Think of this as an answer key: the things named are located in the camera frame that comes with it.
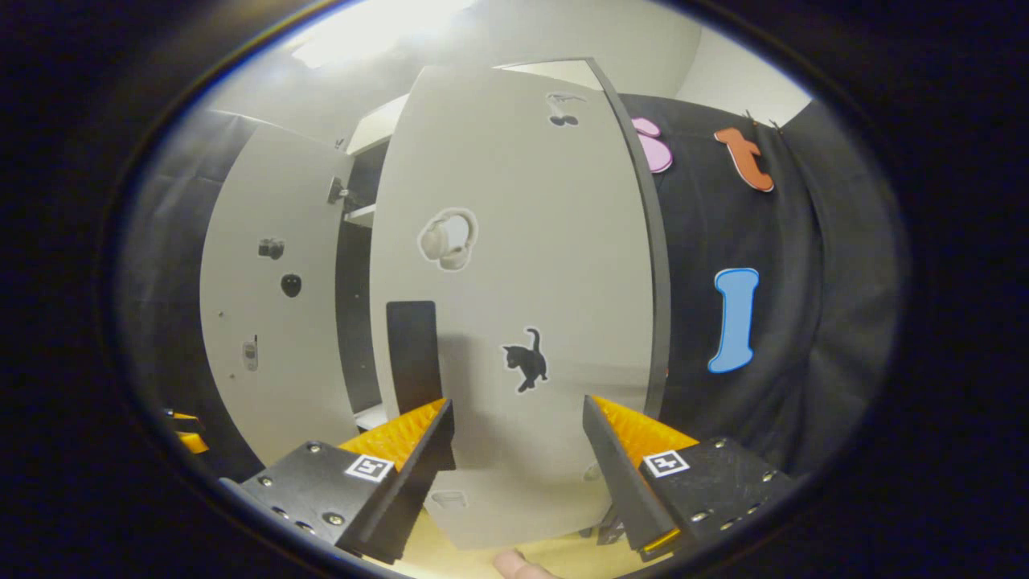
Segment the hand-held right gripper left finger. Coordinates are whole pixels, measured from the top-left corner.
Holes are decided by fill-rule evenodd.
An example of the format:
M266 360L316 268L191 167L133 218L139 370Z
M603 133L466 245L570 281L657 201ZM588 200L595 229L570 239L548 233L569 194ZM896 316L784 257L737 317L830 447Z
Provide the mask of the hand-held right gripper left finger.
M392 564L442 470L453 469L453 403L423 404L342 445L309 440L257 474L221 480L262 523L334 558Z

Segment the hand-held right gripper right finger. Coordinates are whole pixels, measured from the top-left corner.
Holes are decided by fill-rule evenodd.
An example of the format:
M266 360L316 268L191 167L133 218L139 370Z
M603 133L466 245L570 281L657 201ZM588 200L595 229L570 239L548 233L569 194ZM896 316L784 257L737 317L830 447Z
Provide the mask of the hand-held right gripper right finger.
M586 396L582 429L641 560L707 549L797 486L730 437L698 440L613 400Z

